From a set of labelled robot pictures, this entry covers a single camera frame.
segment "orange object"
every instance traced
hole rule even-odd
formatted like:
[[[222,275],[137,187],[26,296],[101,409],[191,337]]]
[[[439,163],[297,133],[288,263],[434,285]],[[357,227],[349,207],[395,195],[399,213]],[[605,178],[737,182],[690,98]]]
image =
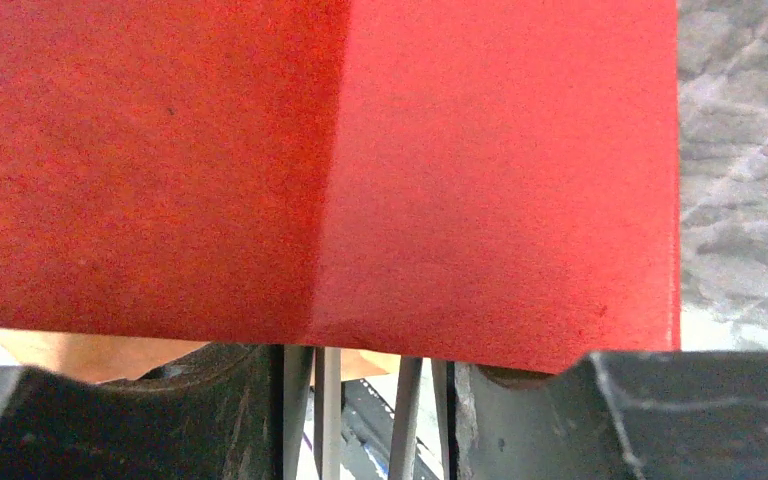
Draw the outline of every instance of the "orange object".
[[[675,8],[0,2],[0,327],[675,348]]]

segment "red surface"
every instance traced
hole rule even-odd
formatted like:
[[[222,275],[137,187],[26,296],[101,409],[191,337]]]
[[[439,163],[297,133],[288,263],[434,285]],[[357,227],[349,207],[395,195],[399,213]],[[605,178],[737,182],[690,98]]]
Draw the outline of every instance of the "red surface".
[[[675,348],[674,10],[0,2],[0,326]]]

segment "crumpled gray sheet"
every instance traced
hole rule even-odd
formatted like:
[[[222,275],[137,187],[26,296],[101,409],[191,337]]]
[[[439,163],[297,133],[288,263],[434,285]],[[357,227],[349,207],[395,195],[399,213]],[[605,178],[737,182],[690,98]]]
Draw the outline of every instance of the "crumpled gray sheet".
[[[679,0],[683,348],[768,349],[768,0]]]

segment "black plastic part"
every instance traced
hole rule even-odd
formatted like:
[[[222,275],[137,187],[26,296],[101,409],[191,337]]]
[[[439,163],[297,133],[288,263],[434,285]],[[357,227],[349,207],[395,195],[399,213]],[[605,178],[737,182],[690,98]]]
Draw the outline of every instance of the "black plastic part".
[[[452,382],[458,480],[768,479],[768,353],[593,353],[533,388],[455,364]]]
[[[212,344],[104,385],[0,367],[0,480],[281,479],[282,352]]]

